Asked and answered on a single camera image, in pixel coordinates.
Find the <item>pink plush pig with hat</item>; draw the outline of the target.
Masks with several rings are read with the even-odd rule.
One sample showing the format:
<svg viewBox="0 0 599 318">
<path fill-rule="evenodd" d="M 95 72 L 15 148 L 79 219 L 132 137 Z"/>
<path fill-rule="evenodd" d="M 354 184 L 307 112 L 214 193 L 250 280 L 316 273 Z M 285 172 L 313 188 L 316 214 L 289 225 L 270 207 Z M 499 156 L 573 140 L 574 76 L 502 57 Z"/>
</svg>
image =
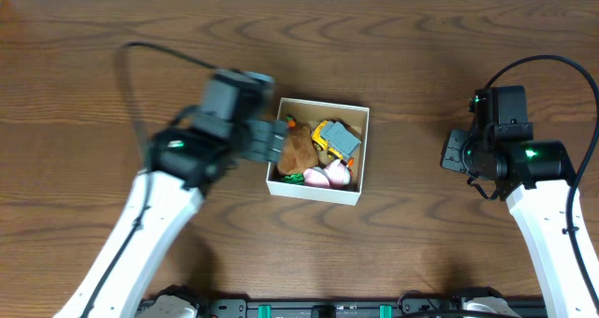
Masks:
<svg viewBox="0 0 599 318">
<path fill-rule="evenodd" d="M 336 159 L 326 167 L 314 166 L 303 174 L 304 184 L 316 188 L 343 189 L 352 180 L 353 173 L 342 160 Z"/>
</svg>

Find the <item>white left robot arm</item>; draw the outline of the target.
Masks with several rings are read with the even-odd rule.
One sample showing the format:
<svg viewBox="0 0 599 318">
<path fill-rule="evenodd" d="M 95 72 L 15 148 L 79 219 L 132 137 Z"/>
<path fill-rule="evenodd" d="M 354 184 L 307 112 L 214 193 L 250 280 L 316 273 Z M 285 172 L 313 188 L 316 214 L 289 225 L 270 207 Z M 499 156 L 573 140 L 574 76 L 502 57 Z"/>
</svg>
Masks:
<svg viewBox="0 0 599 318">
<path fill-rule="evenodd" d="M 60 317 L 132 317 L 171 244 L 211 186 L 240 160 L 279 160 L 287 126 L 260 115 L 272 77 L 216 70 L 200 105 L 182 109 L 148 141 L 123 212 Z"/>
</svg>

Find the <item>brown plush capybara with orange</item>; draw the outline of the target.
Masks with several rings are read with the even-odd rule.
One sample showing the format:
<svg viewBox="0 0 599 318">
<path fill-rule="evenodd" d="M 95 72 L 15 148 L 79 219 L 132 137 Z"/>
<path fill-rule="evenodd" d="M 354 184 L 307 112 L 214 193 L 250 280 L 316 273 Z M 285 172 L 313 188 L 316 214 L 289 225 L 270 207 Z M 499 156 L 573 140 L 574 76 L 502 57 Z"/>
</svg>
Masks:
<svg viewBox="0 0 599 318">
<path fill-rule="evenodd" d="M 277 171 L 283 176 L 303 173 L 319 164 L 318 154 L 313 146 L 311 129 L 307 123 L 298 122 L 291 115 L 285 117 L 288 134 L 284 150 L 277 163 Z"/>
</svg>

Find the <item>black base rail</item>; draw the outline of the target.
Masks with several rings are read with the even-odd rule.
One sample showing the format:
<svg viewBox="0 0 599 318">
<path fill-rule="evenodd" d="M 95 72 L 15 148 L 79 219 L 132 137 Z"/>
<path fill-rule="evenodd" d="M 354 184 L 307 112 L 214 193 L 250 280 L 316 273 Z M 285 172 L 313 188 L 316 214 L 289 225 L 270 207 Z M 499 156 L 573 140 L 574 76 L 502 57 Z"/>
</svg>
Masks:
<svg viewBox="0 0 599 318">
<path fill-rule="evenodd" d="M 539 298 L 505 298 L 491 287 L 458 291 L 455 295 L 430 295 L 408 291 L 397 299 L 333 298 L 322 300 L 253 300 L 247 296 L 202 298 L 187 288 L 172 285 L 139 303 L 137 317 L 192 318 L 389 318 L 460 317 L 463 311 L 509 317 L 547 318 Z"/>
</svg>

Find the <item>yellow grey toy dump truck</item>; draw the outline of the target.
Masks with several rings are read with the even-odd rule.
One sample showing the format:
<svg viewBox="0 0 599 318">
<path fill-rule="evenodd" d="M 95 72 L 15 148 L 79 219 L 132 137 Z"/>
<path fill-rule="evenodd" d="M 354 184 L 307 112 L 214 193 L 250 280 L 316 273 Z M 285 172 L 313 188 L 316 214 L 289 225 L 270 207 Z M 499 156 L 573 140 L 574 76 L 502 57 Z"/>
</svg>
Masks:
<svg viewBox="0 0 599 318">
<path fill-rule="evenodd" d="M 318 152 L 326 152 L 331 162 L 339 159 L 353 165 L 355 152 L 361 140 L 346 129 L 343 123 L 333 120 L 322 121 L 311 133 L 314 148 Z"/>
</svg>

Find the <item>green plastic spinning disc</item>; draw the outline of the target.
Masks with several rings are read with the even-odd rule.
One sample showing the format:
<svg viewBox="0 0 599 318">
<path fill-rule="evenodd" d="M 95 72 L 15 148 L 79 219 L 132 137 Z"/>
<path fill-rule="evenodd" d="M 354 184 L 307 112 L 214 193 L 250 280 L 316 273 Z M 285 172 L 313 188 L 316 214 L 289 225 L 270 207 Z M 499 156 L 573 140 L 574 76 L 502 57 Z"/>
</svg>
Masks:
<svg viewBox="0 0 599 318">
<path fill-rule="evenodd" d="M 281 182 L 295 185 L 303 185 L 305 182 L 304 176 L 302 173 L 296 173 L 291 175 L 286 175 L 281 178 Z"/>
</svg>

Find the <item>white cardboard box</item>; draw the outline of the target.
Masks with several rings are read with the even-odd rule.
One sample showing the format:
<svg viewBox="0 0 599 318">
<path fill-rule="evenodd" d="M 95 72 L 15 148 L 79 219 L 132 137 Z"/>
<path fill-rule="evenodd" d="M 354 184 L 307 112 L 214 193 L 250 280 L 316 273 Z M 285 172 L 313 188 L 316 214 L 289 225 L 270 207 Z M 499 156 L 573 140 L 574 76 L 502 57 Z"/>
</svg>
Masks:
<svg viewBox="0 0 599 318">
<path fill-rule="evenodd" d="M 266 183 L 272 195 L 295 197 L 313 201 L 355 206 L 362 192 L 364 167 L 369 134 L 370 109 L 359 106 L 335 104 L 313 100 L 283 97 L 280 100 L 277 119 L 283 120 L 292 115 L 301 123 L 312 128 L 324 119 L 338 119 L 349 131 L 358 137 L 361 144 L 355 155 L 354 172 L 349 186 L 345 189 L 323 189 L 294 185 L 280 181 L 275 164 L 269 164 Z"/>
</svg>

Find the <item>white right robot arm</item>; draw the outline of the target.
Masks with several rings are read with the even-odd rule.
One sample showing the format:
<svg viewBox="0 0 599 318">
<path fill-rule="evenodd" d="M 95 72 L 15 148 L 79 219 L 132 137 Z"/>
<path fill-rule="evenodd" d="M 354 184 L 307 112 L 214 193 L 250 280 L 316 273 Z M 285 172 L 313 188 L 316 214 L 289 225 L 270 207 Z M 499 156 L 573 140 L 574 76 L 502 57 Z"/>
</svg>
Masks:
<svg viewBox="0 0 599 318">
<path fill-rule="evenodd" d="M 582 219 L 575 170 L 559 140 L 536 140 L 521 86 L 475 92 L 468 130 L 454 129 L 441 166 L 468 178 L 492 181 L 489 199 L 501 199 L 526 242 L 550 317 L 595 317 L 579 261 L 592 285 L 598 258 Z"/>
</svg>

